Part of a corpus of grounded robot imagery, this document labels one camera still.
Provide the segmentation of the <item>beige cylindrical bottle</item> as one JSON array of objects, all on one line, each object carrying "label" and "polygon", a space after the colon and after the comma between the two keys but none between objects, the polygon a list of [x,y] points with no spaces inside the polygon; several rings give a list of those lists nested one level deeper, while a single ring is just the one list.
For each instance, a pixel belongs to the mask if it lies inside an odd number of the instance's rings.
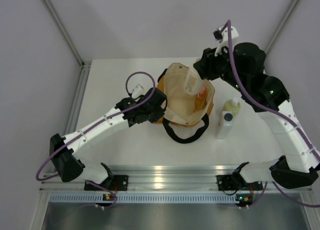
[{"label": "beige cylindrical bottle", "polygon": [[204,80],[201,79],[198,71],[191,64],[187,70],[186,77],[184,80],[183,88],[185,92],[189,95],[197,95],[202,87]]}]

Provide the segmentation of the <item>tan canvas tote bag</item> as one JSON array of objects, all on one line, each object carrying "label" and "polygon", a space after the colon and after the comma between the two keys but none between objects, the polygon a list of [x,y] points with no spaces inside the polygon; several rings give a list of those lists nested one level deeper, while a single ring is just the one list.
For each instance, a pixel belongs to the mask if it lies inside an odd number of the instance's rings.
[{"label": "tan canvas tote bag", "polygon": [[[174,62],[159,76],[156,86],[167,96],[164,116],[156,123],[161,124],[167,135],[180,144],[193,143],[204,134],[209,127],[209,116],[214,106],[215,88],[209,80],[204,80],[202,82],[206,90],[204,107],[195,111],[197,96],[188,94],[184,88],[188,70],[188,66]],[[175,125],[177,127],[191,128],[199,122],[203,122],[203,126],[187,138],[179,137],[171,127],[171,125]]]}]

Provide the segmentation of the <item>orange bottle pink cap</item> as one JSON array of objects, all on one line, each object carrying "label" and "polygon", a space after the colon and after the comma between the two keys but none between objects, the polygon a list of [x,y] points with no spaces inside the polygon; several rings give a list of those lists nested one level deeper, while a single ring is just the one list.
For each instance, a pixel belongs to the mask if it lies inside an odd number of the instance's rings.
[{"label": "orange bottle pink cap", "polygon": [[196,95],[194,103],[194,112],[198,112],[205,107],[205,102],[207,98],[207,89],[203,85],[199,93]]}]

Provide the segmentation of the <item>yellow pump lotion bottle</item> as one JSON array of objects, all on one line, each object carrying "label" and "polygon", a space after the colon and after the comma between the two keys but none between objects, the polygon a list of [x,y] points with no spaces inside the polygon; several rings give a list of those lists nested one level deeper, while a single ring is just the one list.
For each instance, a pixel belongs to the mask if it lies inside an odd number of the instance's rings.
[{"label": "yellow pump lotion bottle", "polygon": [[227,100],[223,107],[222,112],[230,112],[235,118],[241,109],[240,101],[237,97]]}]

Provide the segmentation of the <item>white bottle black cap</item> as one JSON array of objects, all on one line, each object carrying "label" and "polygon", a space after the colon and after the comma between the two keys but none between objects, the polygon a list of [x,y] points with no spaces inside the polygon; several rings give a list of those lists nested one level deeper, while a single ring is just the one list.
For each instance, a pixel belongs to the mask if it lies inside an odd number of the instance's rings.
[{"label": "white bottle black cap", "polygon": [[217,139],[225,139],[234,125],[234,116],[230,111],[222,111],[216,125],[215,134]]}]

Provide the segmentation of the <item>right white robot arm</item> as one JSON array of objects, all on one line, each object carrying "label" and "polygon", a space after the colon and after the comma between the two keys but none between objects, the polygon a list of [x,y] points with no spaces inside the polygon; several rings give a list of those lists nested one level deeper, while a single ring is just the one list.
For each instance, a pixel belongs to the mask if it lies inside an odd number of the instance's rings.
[{"label": "right white robot arm", "polygon": [[266,53],[256,44],[242,42],[222,47],[221,53],[205,49],[193,67],[200,79],[221,79],[239,91],[283,151],[273,161],[242,163],[233,172],[233,184],[239,189],[258,181],[272,181],[286,189],[309,187],[319,178],[320,153],[297,120],[282,81],[264,73],[265,59]]}]

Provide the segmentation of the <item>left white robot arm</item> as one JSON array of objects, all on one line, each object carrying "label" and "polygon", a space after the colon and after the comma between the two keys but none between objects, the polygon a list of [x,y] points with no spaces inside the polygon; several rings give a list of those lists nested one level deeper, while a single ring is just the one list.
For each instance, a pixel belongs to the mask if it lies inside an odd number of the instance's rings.
[{"label": "left white robot arm", "polygon": [[73,133],[53,135],[49,154],[62,182],[81,179],[95,183],[102,190],[109,189],[114,175],[105,163],[93,161],[95,145],[135,124],[157,122],[164,115],[167,102],[161,90],[151,88],[138,100],[122,99],[105,115]]}]

